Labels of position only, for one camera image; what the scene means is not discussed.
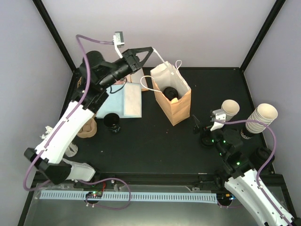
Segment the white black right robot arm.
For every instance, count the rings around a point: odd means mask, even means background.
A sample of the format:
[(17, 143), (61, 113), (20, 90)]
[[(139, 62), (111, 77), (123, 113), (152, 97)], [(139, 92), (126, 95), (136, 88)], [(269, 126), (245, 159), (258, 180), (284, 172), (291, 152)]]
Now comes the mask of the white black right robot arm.
[(215, 147), (222, 159), (223, 170), (214, 177), (214, 185), (228, 190), (260, 226), (299, 226), (301, 219), (294, 217), (275, 198), (264, 184), (260, 173), (272, 162), (275, 150), (263, 148), (263, 153), (250, 160), (243, 154), (244, 143), (237, 129), (223, 129), (228, 122), (222, 110), (212, 112), (211, 124), (203, 126), (193, 115), (193, 132), (199, 134), (200, 143)]

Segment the single white paper cup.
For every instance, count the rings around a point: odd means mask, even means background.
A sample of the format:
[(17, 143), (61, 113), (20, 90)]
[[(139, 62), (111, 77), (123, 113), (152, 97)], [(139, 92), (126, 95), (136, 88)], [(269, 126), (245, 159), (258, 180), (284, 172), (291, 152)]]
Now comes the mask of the single white paper cup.
[(173, 98), (173, 99), (171, 100), (171, 104), (175, 104), (175, 103), (178, 103), (178, 98)]

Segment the brown paper takeout bag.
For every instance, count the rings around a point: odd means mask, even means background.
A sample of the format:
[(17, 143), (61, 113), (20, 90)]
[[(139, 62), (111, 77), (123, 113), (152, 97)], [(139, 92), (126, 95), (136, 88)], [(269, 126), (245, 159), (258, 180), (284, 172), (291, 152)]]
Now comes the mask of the brown paper takeout bag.
[[(191, 107), (191, 88), (179, 72), (178, 65), (172, 65), (168, 61), (159, 64), (150, 71), (153, 88), (147, 90), (153, 91), (155, 99), (171, 124), (174, 126), (190, 117)], [(178, 103), (171, 104), (164, 94), (166, 87), (173, 87), (178, 91)]]

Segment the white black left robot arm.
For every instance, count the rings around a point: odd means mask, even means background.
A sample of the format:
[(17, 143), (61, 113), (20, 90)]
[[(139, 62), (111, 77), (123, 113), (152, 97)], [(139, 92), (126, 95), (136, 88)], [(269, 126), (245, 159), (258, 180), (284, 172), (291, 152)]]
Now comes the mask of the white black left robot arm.
[(104, 60), (99, 51), (87, 52), (79, 66), (81, 84), (50, 134), (35, 148), (27, 148), (24, 156), (48, 180), (57, 185), (66, 180), (82, 180), (89, 187), (100, 185), (101, 176), (87, 163), (63, 159), (69, 144), (79, 130), (108, 98), (107, 88), (142, 69), (153, 52), (152, 47), (131, 48), (113, 63)]

